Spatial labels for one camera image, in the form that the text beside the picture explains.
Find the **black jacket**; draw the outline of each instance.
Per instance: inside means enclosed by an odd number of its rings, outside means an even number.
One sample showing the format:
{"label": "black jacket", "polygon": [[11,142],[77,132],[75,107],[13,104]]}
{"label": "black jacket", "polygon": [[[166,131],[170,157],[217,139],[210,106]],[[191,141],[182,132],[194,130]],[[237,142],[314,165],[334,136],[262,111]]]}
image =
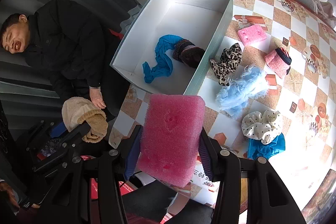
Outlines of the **black jacket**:
{"label": "black jacket", "polygon": [[26,63],[49,78],[63,101],[76,96],[71,80],[100,86],[108,30],[88,9],[70,0],[51,0],[28,21]]}

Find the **white box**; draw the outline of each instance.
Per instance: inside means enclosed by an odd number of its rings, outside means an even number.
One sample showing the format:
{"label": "white box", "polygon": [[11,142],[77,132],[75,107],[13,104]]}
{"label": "white box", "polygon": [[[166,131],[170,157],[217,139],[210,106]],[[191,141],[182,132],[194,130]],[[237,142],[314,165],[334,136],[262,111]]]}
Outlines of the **white box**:
{"label": "white box", "polygon": [[[111,66],[133,85],[162,94],[197,94],[232,19],[233,0],[148,0],[122,39]],[[197,69],[173,59],[169,77],[145,83],[142,64],[157,65],[155,47],[160,37],[173,34],[203,48]]]}

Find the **pink sponge pad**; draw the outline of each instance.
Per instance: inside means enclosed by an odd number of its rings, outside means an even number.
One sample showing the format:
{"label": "pink sponge pad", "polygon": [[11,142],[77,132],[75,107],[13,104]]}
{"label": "pink sponge pad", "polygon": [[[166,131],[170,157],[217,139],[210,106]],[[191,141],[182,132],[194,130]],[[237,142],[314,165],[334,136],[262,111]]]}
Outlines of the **pink sponge pad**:
{"label": "pink sponge pad", "polygon": [[204,113],[200,96],[151,95],[137,166],[159,180],[186,186],[196,165]]}
{"label": "pink sponge pad", "polygon": [[238,36],[244,46],[263,41],[267,38],[266,33],[258,24],[239,30]]}
{"label": "pink sponge pad", "polygon": [[265,61],[281,79],[285,78],[290,65],[286,64],[275,50],[265,56]]}

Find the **man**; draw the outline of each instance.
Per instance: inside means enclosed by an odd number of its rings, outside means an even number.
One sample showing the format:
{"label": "man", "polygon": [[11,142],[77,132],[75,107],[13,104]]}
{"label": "man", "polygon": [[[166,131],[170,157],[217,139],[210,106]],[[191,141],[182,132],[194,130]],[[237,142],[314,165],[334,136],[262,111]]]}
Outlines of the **man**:
{"label": "man", "polygon": [[10,15],[0,39],[10,53],[23,52],[63,102],[80,96],[118,115],[129,83],[109,64],[120,40],[82,5],[51,0],[34,15]]}
{"label": "man", "polygon": [[3,179],[0,179],[0,192],[6,192],[8,195],[8,200],[12,204],[13,208],[19,209],[20,206],[17,202],[18,196],[17,193],[10,187]]}

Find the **table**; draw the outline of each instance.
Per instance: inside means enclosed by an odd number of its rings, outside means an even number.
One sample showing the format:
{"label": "table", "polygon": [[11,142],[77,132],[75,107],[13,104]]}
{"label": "table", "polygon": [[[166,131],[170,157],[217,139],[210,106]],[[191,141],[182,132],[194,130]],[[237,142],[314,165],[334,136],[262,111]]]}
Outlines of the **table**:
{"label": "table", "polygon": [[[241,74],[246,65],[252,63],[274,75],[265,64],[264,56],[276,47],[284,47],[292,58],[291,70],[284,79],[276,75],[276,90],[269,90],[263,98],[250,99],[243,114],[233,119],[226,112],[220,111],[215,103],[221,86],[210,68],[198,92],[206,104],[204,129],[210,137],[219,140],[223,148],[233,151],[239,157],[246,157],[248,140],[241,131],[243,116],[253,111],[263,113],[267,109],[280,111],[283,115],[286,151],[269,161],[302,210],[329,171],[336,151],[336,33],[295,0],[234,0],[234,15],[262,16],[268,29],[267,39],[244,47],[237,35],[239,23],[232,17],[217,58],[224,48],[239,43],[243,55],[236,76]],[[283,44],[284,38],[287,39],[287,46]],[[309,70],[303,58],[303,52],[307,48],[317,48],[320,53],[316,61],[316,73]],[[144,123],[149,98],[149,93],[130,87],[113,126],[111,142],[118,143],[123,136],[129,136],[137,124]],[[294,113],[290,111],[293,103],[297,105]],[[319,106],[322,110],[325,108],[324,113],[320,113]],[[316,116],[317,111],[323,118],[316,122],[318,133],[312,137],[307,131],[310,124],[314,123],[313,116]],[[206,185],[205,179],[201,163],[198,162],[193,182],[184,189],[175,189],[200,203],[214,207],[217,184]],[[241,183],[242,212],[247,207],[247,183],[246,180]]]}

